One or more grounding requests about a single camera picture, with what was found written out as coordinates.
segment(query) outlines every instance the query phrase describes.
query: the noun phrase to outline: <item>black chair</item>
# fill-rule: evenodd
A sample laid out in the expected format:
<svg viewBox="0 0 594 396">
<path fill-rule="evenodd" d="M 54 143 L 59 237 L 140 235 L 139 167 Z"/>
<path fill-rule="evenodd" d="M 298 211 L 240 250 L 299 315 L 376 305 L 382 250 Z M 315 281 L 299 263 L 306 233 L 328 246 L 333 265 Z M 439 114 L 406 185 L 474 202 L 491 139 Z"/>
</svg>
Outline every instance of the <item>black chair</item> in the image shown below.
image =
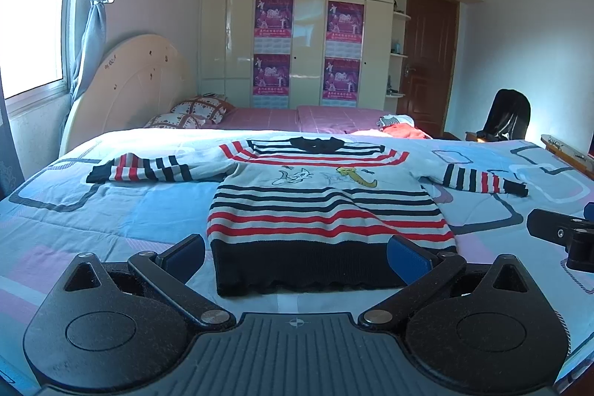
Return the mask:
<svg viewBox="0 0 594 396">
<path fill-rule="evenodd" d="M 484 141 L 523 140 L 530 123 L 530 102 L 515 89 L 500 89 L 495 95 L 485 127 L 476 133 Z"/>
</svg>

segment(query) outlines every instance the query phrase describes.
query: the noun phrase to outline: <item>purple bed sheet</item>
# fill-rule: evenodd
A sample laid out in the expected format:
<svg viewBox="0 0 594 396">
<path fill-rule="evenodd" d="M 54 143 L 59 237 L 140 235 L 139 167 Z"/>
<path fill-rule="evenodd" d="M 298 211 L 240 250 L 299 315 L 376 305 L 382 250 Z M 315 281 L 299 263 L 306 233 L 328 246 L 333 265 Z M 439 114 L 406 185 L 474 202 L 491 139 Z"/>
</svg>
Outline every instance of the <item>purple bed sheet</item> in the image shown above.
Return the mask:
<svg viewBox="0 0 594 396">
<path fill-rule="evenodd" d="M 388 111 L 381 109 L 341 108 L 335 106 L 298 106 L 299 124 L 304 133 L 341 135 L 379 130 L 377 122 Z"/>
<path fill-rule="evenodd" d="M 237 108 L 212 128 L 217 130 L 301 131 L 296 109 L 268 108 Z"/>
</svg>

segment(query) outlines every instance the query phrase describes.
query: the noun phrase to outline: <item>cartoon embroidery on sweater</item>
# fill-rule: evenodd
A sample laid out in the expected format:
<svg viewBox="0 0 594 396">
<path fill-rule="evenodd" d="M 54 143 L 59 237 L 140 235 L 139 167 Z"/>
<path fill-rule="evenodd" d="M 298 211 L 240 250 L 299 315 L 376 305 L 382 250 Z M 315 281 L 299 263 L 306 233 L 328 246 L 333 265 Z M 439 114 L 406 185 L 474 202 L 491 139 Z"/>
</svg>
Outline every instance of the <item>cartoon embroidery on sweater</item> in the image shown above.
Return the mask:
<svg viewBox="0 0 594 396">
<path fill-rule="evenodd" d="M 341 174 L 343 177 L 351 177 L 353 181 L 356 181 L 359 185 L 363 185 L 367 188 L 375 188 L 377 186 L 377 180 L 374 181 L 366 181 L 364 180 L 361 175 L 357 173 L 356 168 L 337 168 L 336 171 Z"/>
<path fill-rule="evenodd" d="M 281 176 L 279 179 L 273 181 L 272 185 L 284 185 L 287 183 L 301 183 L 305 179 L 312 177 L 311 173 L 308 172 L 307 170 L 305 170 L 305 168 L 302 168 L 301 171 L 298 171 L 296 173 L 291 173 L 291 175 L 289 175 L 289 173 L 284 170 L 279 170 L 279 171 L 281 172 Z"/>
</svg>

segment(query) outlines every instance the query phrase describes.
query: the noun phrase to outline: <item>cream headboard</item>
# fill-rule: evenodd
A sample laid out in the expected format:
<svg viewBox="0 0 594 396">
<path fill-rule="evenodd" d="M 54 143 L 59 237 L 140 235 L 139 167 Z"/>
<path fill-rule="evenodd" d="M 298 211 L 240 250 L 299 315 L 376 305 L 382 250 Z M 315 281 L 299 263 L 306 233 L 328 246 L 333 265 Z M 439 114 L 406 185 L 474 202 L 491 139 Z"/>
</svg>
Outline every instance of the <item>cream headboard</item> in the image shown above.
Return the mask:
<svg viewBox="0 0 594 396">
<path fill-rule="evenodd" d="M 74 103 L 60 156 L 103 133 L 141 128 L 195 93 L 186 61 L 167 39 L 154 34 L 128 39 L 108 54 Z"/>
</svg>

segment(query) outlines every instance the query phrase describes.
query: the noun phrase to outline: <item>sweater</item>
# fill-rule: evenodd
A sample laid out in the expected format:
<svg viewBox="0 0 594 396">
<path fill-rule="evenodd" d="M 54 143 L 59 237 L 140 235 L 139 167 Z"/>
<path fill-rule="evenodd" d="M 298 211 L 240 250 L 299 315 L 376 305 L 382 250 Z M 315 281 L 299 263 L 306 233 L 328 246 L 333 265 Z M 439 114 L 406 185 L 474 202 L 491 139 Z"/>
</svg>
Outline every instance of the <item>sweater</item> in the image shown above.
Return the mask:
<svg viewBox="0 0 594 396">
<path fill-rule="evenodd" d="M 94 167 L 87 182 L 219 174 L 226 178 L 210 207 L 207 236 L 220 295 L 405 285 L 387 262 L 391 236 L 433 253 L 456 249 L 421 177 L 456 190 L 528 194 L 525 185 L 491 173 L 336 138 L 250 139 L 152 160 L 125 154 Z"/>
</svg>

